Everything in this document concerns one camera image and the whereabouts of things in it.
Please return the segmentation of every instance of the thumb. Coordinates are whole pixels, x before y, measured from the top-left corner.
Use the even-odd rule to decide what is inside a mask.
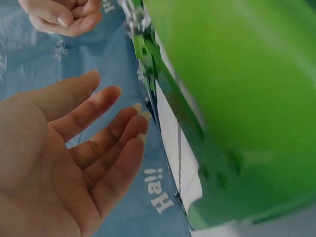
[[[66,29],[74,21],[71,11],[57,2],[51,0],[19,0],[19,2],[26,13],[38,16]]]

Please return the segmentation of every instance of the finger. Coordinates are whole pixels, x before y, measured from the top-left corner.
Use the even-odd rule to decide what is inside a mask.
[[[141,111],[142,105],[139,103],[121,110],[105,129],[89,141],[69,149],[78,166],[85,169],[106,154],[118,142],[132,117]]]
[[[64,5],[51,0],[20,0],[24,10],[45,21],[67,29],[74,21],[73,14]]]
[[[98,159],[93,165],[89,166],[83,171],[90,188],[93,187],[114,165],[120,153],[122,152],[122,149],[129,140],[135,138],[140,133],[147,133],[150,116],[151,115],[149,112],[143,112],[142,116],[134,116],[128,122],[123,135],[113,146],[113,148],[100,159]]]
[[[62,80],[39,90],[28,91],[25,99],[37,106],[48,122],[61,118],[87,100],[100,83],[97,71]]]
[[[103,115],[120,95],[120,87],[106,87],[92,95],[69,114],[50,122],[49,125],[61,135],[65,142],[68,142]]]
[[[75,20],[73,24],[65,29],[57,24],[52,24],[47,21],[42,20],[39,17],[30,16],[30,21],[34,27],[41,32],[55,32],[60,35],[77,37],[89,31],[92,31],[94,27],[101,21],[102,14],[100,12],[95,12],[87,17]]]
[[[78,7],[72,10],[72,14],[75,19],[86,17],[99,10],[101,6],[100,0],[88,0],[84,4],[80,4]]]
[[[90,191],[101,221],[103,221],[117,203],[126,195],[142,163],[146,136],[140,134],[129,140],[118,160],[105,176]]]

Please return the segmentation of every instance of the green plastic object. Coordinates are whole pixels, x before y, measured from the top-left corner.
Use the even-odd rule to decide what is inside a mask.
[[[316,12],[312,6],[305,0],[144,0],[144,4],[206,124],[199,144],[185,132],[199,162],[203,190],[203,198],[188,213],[192,227],[260,223],[314,202]],[[156,55],[156,76],[164,67],[159,61]],[[185,121],[181,113],[177,117]]]

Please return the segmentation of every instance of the metal part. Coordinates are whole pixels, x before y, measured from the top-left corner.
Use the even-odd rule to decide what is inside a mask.
[[[126,31],[130,37],[148,35],[152,32],[152,21],[144,7],[135,7],[132,0],[124,0],[122,8],[126,15]]]

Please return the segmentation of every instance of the palm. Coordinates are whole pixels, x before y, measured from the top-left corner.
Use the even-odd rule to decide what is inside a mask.
[[[108,87],[57,120],[47,123],[45,117],[36,117],[42,127],[29,137],[28,147],[34,149],[23,151],[29,161],[5,177],[15,184],[3,186],[4,195],[14,200],[11,212],[18,206],[27,216],[25,229],[16,236],[91,236],[124,196],[141,163],[144,144],[136,136],[147,133],[148,114],[140,116],[135,108],[125,108],[89,141],[71,149],[65,145],[118,96],[117,89]],[[42,147],[34,146],[40,137],[45,138]],[[39,157],[32,156],[38,151]],[[22,156],[14,152],[13,162]]]

